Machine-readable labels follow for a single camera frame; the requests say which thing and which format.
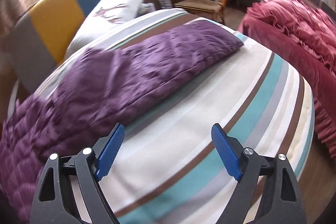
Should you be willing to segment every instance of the white pillow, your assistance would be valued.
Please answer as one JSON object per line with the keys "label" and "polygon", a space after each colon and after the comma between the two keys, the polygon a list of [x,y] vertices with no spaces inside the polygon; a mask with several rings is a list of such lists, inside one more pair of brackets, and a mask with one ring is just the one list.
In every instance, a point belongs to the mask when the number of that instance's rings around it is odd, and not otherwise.
{"label": "white pillow", "polygon": [[144,0],[101,0],[84,20],[67,48],[64,59],[102,35],[137,17]]}

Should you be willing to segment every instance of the red bedspread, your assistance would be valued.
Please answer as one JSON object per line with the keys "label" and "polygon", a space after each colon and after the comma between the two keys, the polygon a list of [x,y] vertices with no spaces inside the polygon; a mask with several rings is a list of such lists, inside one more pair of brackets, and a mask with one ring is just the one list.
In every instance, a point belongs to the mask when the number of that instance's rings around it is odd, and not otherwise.
{"label": "red bedspread", "polygon": [[310,84],[315,132],[336,158],[336,25],[302,0],[263,0],[239,29],[292,64]]}

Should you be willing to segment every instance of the striped bed sheet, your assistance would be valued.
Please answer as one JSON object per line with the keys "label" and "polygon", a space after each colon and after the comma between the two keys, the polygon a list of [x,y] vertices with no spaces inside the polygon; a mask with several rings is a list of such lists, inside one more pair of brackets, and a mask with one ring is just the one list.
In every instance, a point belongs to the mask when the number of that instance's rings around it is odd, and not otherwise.
{"label": "striped bed sheet", "polygon": [[[127,47],[195,20],[208,19],[180,9],[157,11],[87,47]],[[126,126],[125,141],[100,182],[121,224],[217,221],[236,186],[211,142],[211,127],[217,122],[260,155],[287,155],[300,179],[314,130],[310,86],[278,55],[222,27],[244,46]],[[50,96],[84,50],[73,54],[36,93]],[[90,223],[75,178],[72,185],[81,218]],[[256,214],[261,185],[246,222]]]}

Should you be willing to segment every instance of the screw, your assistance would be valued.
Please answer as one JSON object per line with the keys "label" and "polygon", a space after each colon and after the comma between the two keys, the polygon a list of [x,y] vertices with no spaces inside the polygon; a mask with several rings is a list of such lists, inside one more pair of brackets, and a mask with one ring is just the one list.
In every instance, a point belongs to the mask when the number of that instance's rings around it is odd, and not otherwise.
{"label": "screw", "polygon": [[57,153],[53,153],[53,154],[50,155],[49,158],[50,158],[51,160],[55,160],[55,159],[57,159],[57,157],[58,157]]}
{"label": "screw", "polygon": [[281,159],[281,160],[285,160],[286,156],[284,154],[279,154],[278,158]]}
{"label": "screw", "polygon": [[91,153],[91,151],[92,151],[92,148],[89,148],[89,147],[84,148],[84,149],[83,149],[83,154],[84,154],[84,155],[88,155],[88,154]]}
{"label": "screw", "polygon": [[251,148],[245,148],[244,149],[244,153],[247,154],[247,155],[252,155],[253,154],[253,149],[251,149]]}

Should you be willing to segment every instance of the purple quilt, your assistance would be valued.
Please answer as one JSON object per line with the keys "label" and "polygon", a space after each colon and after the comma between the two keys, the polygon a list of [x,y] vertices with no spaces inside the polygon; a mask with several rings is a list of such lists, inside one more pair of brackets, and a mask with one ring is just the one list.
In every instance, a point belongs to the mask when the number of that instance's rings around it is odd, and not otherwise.
{"label": "purple quilt", "polygon": [[77,154],[149,110],[243,43],[201,20],[113,51],[88,50],[53,95],[17,105],[0,141],[2,191],[29,221],[36,184],[52,153]]}

